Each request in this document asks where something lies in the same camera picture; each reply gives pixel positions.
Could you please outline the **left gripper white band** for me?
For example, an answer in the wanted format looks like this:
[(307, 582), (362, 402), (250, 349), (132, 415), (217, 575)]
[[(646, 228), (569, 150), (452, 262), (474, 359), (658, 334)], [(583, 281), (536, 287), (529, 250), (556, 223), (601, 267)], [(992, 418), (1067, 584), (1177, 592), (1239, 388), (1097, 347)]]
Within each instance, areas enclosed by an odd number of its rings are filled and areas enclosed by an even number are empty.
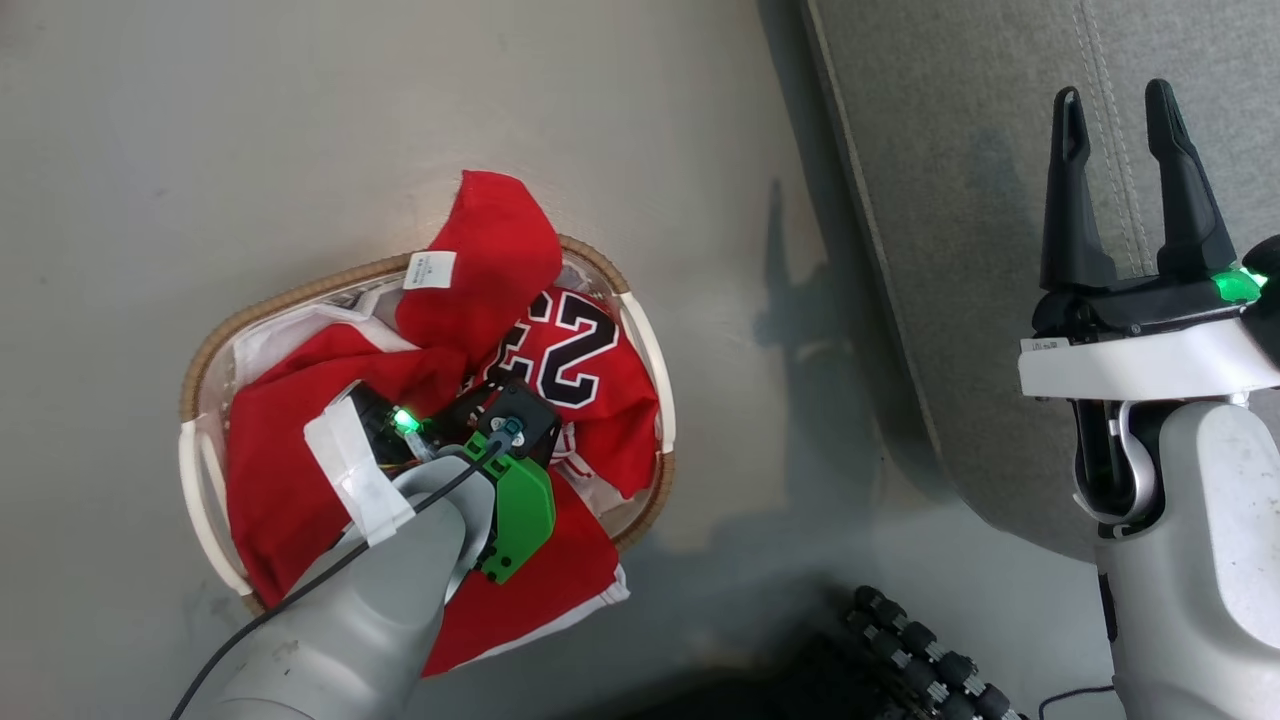
[(306, 423), (305, 443), (349, 516), (343, 541), (389, 539), (431, 496), (404, 478), (436, 459), (429, 429), (429, 420), (371, 386), (347, 386)]

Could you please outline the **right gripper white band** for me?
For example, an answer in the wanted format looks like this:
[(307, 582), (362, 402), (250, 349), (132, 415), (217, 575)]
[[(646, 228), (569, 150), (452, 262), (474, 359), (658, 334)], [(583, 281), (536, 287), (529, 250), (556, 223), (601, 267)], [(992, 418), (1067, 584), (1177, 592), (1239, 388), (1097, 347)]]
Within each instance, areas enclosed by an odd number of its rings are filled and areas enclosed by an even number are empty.
[(1277, 282), (1228, 270), (1236, 251), (1166, 79), (1146, 86), (1146, 122), (1164, 211), (1158, 274), (1202, 281), (1151, 277), (1105, 288), (1117, 270), (1094, 217), (1084, 108), (1075, 87), (1061, 88), (1039, 264), (1039, 287), (1053, 292), (1036, 306), (1034, 334), (1021, 341), (1027, 396), (1204, 398), (1279, 384)]

